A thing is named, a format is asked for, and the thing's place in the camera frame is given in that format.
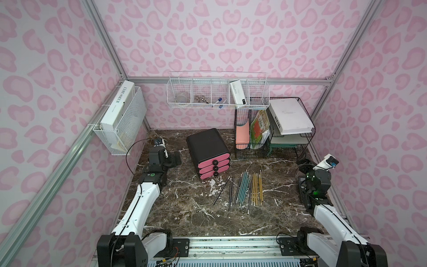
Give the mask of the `black pink drawer cabinet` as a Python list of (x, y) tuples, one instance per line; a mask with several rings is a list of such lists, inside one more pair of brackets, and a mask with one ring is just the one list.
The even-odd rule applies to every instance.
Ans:
[(231, 153), (218, 129), (192, 134), (187, 137), (186, 142), (201, 180), (219, 176), (229, 170)]

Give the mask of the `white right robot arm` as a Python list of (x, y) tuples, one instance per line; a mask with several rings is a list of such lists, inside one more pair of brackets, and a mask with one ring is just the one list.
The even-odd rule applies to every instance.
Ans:
[(302, 227), (296, 243), (302, 252), (315, 252), (328, 267), (387, 267), (385, 250), (359, 235), (327, 197), (331, 187), (330, 170), (338, 163), (330, 154), (318, 164), (309, 159), (296, 162), (301, 202), (332, 238), (329, 240), (320, 229)]

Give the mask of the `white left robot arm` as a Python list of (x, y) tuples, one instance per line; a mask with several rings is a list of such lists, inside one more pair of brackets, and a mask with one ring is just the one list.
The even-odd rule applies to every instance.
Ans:
[(102, 235), (97, 242), (99, 267), (146, 267), (155, 256), (174, 259), (170, 230), (155, 229), (148, 234), (143, 230), (146, 220), (161, 190), (167, 185), (167, 173), (181, 165), (179, 152), (167, 152), (162, 138), (154, 139), (149, 151), (149, 163), (139, 178), (133, 200), (111, 234)]

